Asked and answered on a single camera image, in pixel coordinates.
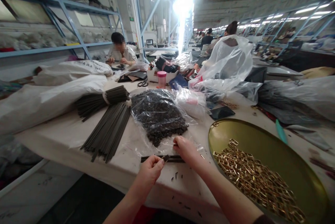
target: smartphone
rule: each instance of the smartphone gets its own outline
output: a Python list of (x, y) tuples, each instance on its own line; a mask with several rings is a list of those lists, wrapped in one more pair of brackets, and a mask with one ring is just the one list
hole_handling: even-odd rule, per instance
[(221, 118), (235, 115), (235, 112), (233, 112), (228, 106), (213, 109), (213, 110), (210, 110), (210, 112), (212, 113), (210, 117), (214, 120), (218, 120)]

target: long table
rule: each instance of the long table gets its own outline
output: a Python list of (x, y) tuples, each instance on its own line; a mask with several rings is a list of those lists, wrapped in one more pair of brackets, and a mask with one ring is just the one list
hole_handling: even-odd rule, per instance
[[(138, 82), (122, 84), (130, 92), (137, 88)], [(119, 85), (120, 83), (108, 81), (105, 90)], [(149, 83), (148, 88), (155, 89), (156, 85)], [(86, 141), (104, 112), (105, 110), (102, 110), (86, 122), (82, 122), (76, 111), (72, 111), (18, 133), (16, 138), (30, 150), (46, 159), (82, 171), (123, 193), (127, 193), (140, 168), (140, 157), (136, 154), (136, 148), (145, 147), (138, 126), (132, 117), (127, 123), (116, 155), (108, 164), (105, 164), (101, 158), (92, 163), (91, 155), (80, 150), (80, 146)], [(236, 115), (232, 118), (250, 122), (277, 136), (275, 124), (263, 113), (255, 111), (249, 106), (239, 106), (235, 112)], [(205, 118), (197, 120), (197, 122), (198, 125), (190, 125), (188, 131), (194, 140), (203, 146), (200, 151), (203, 157), (215, 166), (208, 147), (208, 130), (214, 121), (209, 115), (206, 115)], [(332, 209), (334, 209), (335, 181), (326, 176), (323, 169), (308, 161), (310, 157), (308, 149), (317, 150), (325, 160), (334, 160), (334, 154), (323, 152), (297, 135), (287, 130), (285, 132), (286, 135), (290, 135), (288, 137), (289, 146), (319, 176), (331, 200)], [(334, 129), (322, 127), (318, 129), (318, 132), (335, 148)], [(176, 172), (178, 172), (177, 179), (172, 180), (176, 176)], [(165, 165), (160, 178), (147, 198), (146, 206), (169, 209), (196, 223), (228, 223), (206, 184), (187, 164), (167, 163)]]

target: hand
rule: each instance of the hand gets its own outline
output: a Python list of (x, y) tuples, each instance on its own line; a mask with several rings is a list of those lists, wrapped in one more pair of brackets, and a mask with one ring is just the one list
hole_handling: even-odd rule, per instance
[(120, 63), (130, 65), (129, 61), (127, 61), (125, 58), (121, 58)]
[(198, 160), (203, 159), (190, 140), (182, 136), (177, 136), (173, 142), (175, 143), (173, 149), (177, 151), (182, 159), (191, 167), (195, 165)]
[(107, 60), (107, 64), (108, 64), (108, 65), (112, 65), (113, 63), (115, 63), (115, 59), (114, 59), (114, 58), (109, 58), (109, 59)]
[(142, 204), (161, 175), (164, 167), (164, 160), (155, 155), (150, 156), (142, 163), (140, 171), (132, 184), (129, 192), (132, 193)]

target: brass tray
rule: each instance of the brass tray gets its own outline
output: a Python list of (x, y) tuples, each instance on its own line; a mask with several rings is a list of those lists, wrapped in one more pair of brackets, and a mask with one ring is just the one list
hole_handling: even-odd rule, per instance
[(238, 149), (252, 154), (280, 174), (293, 191), (307, 223), (323, 223), (329, 211), (327, 193), (317, 175), (295, 151), (256, 125), (238, 119), (221, 119), (211, 125), (208, 133), (212, 156), (214, 151), (228, 148), (230, 139), (238, 142)]

